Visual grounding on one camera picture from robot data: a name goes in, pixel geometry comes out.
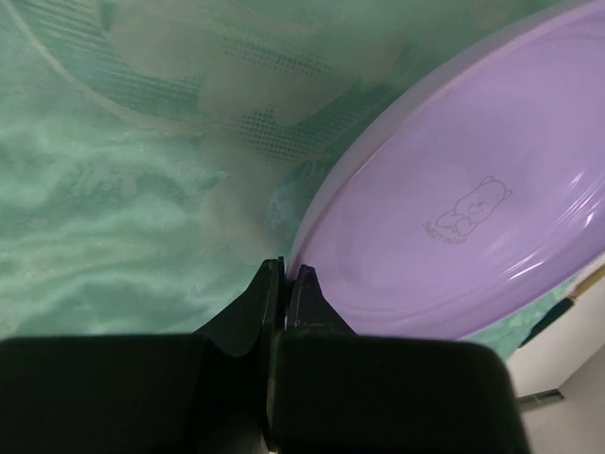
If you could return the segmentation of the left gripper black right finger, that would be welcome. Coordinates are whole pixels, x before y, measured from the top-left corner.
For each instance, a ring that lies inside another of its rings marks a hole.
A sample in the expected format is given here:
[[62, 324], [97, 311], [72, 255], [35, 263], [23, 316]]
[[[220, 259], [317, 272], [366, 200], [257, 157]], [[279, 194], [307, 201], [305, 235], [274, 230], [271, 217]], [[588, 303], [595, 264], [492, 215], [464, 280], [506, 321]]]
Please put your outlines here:
[[360, 336], [314, 269], [276, 337], [268, 419], [281, 453], [527, 453], [510, 376], [475, 343]]

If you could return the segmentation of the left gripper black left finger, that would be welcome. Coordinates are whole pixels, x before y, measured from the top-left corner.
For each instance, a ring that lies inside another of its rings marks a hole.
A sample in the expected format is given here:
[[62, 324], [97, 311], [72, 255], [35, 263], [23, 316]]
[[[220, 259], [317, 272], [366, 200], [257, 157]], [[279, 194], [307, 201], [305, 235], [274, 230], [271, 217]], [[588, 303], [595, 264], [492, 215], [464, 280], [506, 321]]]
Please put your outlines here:
[[1, 343], [5, 453], [264, 453], [268, 350], [282, 259], [187, 334]]

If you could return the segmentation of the gold knife green handle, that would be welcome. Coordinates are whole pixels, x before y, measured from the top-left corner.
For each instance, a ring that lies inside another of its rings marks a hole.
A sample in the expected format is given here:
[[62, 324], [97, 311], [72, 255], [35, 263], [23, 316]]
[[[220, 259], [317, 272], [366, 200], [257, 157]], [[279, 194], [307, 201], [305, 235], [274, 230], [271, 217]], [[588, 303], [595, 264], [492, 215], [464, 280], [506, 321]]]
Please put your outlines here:
[[587, 290], [593, 287], [596, 283], [602, 280], [604, 277], [604, 266], [600, 266], [598, 269], [593, 271], [590, 275], [584, 278], [582, 281], [576, 284], [574, 289], [569, 295], [556, 303], [550, 310], [533, 326], [527, 337], [522, 341], [520, 347], [525, 346], [543, 331], [545, 331], [551, 324], [562, 317], [569, 309], [571, 309], [576, 300], [584, 294]]

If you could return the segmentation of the green satin placemat cloth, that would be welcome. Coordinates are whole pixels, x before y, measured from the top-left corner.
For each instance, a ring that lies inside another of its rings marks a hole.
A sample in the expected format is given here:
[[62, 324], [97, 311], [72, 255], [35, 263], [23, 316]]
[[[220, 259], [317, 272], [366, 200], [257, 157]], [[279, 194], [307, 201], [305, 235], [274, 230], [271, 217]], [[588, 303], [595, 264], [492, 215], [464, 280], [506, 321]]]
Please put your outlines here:
[[1, 335], [190, 332], [398, 96], [546, 1], [5, 1]]

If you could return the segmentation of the purple plate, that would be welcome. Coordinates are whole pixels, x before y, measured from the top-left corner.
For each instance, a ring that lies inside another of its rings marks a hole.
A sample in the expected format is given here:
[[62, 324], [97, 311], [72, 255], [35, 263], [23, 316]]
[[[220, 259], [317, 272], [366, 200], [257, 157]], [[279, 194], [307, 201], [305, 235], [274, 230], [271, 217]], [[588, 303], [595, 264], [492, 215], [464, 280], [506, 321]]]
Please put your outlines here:
[[473, 45], [393, 102], [311, 202], [312, 267], [357, 333], [463, 339], [604, 252], [604, 5]]

